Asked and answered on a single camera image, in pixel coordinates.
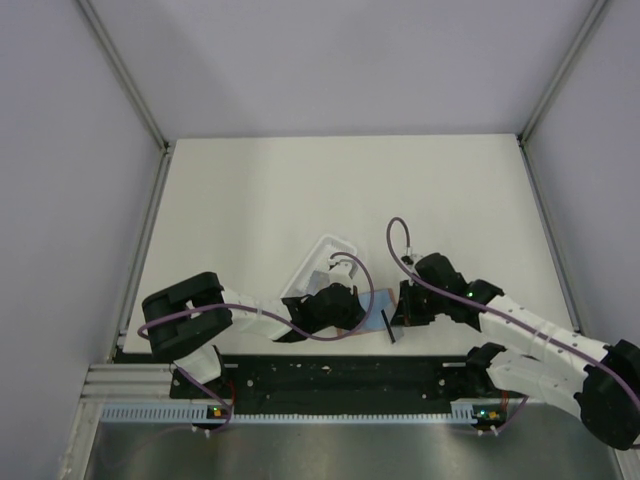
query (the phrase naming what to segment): gray wall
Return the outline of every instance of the gray wall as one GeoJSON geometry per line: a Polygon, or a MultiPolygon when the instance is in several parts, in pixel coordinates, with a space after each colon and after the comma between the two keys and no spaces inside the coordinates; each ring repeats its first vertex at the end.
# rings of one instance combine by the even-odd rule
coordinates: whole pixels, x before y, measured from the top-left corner
{"type": "Polygon", "coordinates": [[[159,154],[70,0],[0,7],[0,477],[54,478],[159,154]]]}
{"type": "Polygon", "coordinates": [[[581,315],[640,343],[640,2],[617,0],[530,145],[581,315]]]}
{"type": "Polygon", "coordinates": [[[592,0],[94,0],[165,134],[514,133],[592,0]]]}

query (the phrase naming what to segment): white table surface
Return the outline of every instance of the white table surface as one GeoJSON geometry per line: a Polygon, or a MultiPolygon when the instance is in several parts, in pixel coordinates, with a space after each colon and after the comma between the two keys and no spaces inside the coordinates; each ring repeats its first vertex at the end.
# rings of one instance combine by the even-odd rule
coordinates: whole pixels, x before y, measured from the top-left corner
{"type": "MultiPolygon", "coordinates": [[[[376,288],[392,287],[397,298],[404,277],[385,243],[395,215],[409,223],[414,252],[447,255],[467,280],[488,280],[571,328],[513,135],[194,139],[176,145],[124,351],[150,351],[135,332],[148,295],[208,270],[226,288],[277,297],[324,233],[355,244],[376,288]]],[[[394,238],[401,248],[401,228],[394,238]]],[[[361,274],[356,280],[366,287],[361,274]]],[[[484,341],[442,317],[406,329],[393,346],[386,332],[283,345],[234,328],[216,345],[222,353],[442,355],[484,341]]]]}

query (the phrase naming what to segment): metal base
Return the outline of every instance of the metal base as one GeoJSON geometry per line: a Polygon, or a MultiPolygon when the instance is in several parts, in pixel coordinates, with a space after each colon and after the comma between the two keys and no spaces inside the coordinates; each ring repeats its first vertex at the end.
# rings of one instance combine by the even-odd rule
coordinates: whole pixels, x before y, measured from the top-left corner
{"type": "Polygon", "coordinates": [[[499,437],[449,425],[238,425],[212,434],[101,425],[86,480],[615,480],[610,450],[569,415],[527,406],[499,437]],[[129,458],[122,467],[107,463],[129,458]]]}

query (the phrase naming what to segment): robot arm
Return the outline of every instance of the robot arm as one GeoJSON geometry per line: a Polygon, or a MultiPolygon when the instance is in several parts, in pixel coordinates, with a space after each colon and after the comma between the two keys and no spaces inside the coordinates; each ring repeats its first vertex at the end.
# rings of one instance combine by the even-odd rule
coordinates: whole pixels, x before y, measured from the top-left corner
{"type": "Polygon", "coordinates": [[[417,324],[429,323],[438,314],[465,323],[500,344],[487,344],[472,351],[468,360],[486,370],[493,386],[561,408],[614,448],[625,450],[636,443],[640,412],[629,392],[612,376],[619,376],[637,398],[640,349],[635,345],[621,340],[610,346],[565,330],[529,312],[484,280],[467,283],[438,253],[417,262],[405,257],[403,262],[428,284],[480,303],[486,310],[403,282],[402,305],[394,316],[396,324],[411,326],[410,312],[415,310],[419,310],[417,324]]]}
{"type": "Polygon", "coordinates": [[[329,286],[315,295],[260,301],[224,288],[215,273],[204,272],[147,297],[142,302],[146,325],[138,333],[149,339],[155,360],[176,362],[206,383],[220,376],[221,368],[210,342],[232,325],[282,343],[330,326],[352,330],[365,317],[353,273],[350,262],[335,261],[329,286]]]}

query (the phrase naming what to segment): black mounting plate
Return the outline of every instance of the black mounting plate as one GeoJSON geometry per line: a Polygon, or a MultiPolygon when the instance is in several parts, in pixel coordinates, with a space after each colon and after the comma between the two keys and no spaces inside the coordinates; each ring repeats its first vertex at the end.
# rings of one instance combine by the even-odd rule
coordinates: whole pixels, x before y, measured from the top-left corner
{"type": "MultiPolygon", "coordinates": [[[[449,413],[450,402],[498,398],[469,376],[464,356],[224,355],[227,378],[207,384],[225,398],[236,392],[238,414],[449,413]]],[[[174,372],[171,398],[206,398],[174,372]]]]}

